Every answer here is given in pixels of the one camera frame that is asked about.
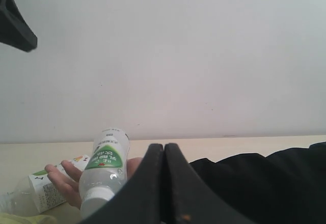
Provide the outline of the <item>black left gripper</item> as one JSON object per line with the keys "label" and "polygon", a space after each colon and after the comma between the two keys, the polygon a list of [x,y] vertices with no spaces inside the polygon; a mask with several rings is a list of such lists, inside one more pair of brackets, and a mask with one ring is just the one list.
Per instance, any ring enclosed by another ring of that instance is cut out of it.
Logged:
{"label": "black left gripper", "polygon": [[1,43],[30,52],[38,38],[22,17],[15,0],[1,0]]}

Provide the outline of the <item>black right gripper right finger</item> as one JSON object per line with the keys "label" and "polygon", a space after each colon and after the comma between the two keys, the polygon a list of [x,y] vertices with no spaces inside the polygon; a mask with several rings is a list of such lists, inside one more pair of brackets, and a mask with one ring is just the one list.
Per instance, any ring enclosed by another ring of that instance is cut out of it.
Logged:
{"label": "black right gripper right finger", "polygon": [[226,204],[203,182],[177,144],[166,144],[164,151],[163,222],[253,223]]}

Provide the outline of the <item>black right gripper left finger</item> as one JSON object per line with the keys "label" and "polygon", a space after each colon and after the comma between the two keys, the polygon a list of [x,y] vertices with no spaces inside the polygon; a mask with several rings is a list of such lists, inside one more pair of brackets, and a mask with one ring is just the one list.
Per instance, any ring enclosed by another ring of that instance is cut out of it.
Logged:
{"label": "black right gripper left finger", "polygon": [[122,186],[113,174],[111,185],[95,185],[86,191],[81,223],[161,223],[160,180],[164,160],[161,144],[151,144],[133,176]]}

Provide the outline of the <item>open bare human hand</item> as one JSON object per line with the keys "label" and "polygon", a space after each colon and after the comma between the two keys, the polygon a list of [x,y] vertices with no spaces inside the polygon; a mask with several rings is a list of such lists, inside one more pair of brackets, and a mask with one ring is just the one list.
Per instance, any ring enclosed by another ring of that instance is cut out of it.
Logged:
{"label": "open bare human hand", "polygon": [[79,195],[79,180],[82,171],[76,168],[70,161],[63,160],[61,166],[66,174],[60,172],[57,167],[52,164],[45,166],[48,179],[52,182],[57,191],[64,197],[66,202],[80,209],[82,199]]}

